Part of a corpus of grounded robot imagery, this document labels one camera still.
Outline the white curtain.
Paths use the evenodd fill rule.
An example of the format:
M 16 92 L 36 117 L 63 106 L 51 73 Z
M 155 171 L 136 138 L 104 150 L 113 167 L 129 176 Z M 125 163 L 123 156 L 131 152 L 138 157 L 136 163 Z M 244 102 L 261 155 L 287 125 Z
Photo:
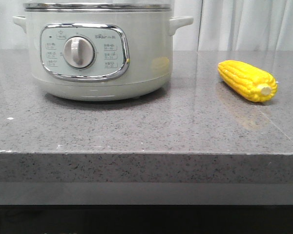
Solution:
M 293 0 L 0 0 L 0 49 L 27 49 L 13 16 L 25 2 L 166 3 L 173 15 L 192 16 L 178 29 L 173 49 L 182 51 L 293 51 Z

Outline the pale green electric cooking pot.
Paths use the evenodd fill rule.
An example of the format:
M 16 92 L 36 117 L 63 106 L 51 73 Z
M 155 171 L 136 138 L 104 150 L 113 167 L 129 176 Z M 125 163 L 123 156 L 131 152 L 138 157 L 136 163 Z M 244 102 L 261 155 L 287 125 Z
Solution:
M 173 35 L 193 23 L 170 9 L 25 9 L 14 24 L 28 38 L 31 71 L 46 92 L 66 99 L 139 97 L 165 85 Z

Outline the glass pot lid steel rim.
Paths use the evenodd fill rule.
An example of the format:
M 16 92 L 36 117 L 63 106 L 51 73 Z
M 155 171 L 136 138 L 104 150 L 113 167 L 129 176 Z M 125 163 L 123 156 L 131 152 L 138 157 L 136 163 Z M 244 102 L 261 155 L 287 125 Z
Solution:
M 25 9 L 170 9 L 172 0 L 29 0 Z

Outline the yellow corn cob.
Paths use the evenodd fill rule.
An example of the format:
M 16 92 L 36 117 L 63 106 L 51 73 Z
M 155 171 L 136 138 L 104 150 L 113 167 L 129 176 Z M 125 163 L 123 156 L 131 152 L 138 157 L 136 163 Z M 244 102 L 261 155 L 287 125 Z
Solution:
M 275 78 L 268 72 L 237 60 L 226 60 L 217 66 L 223 81 L 251 102 L 266 102 L 278 90 Z

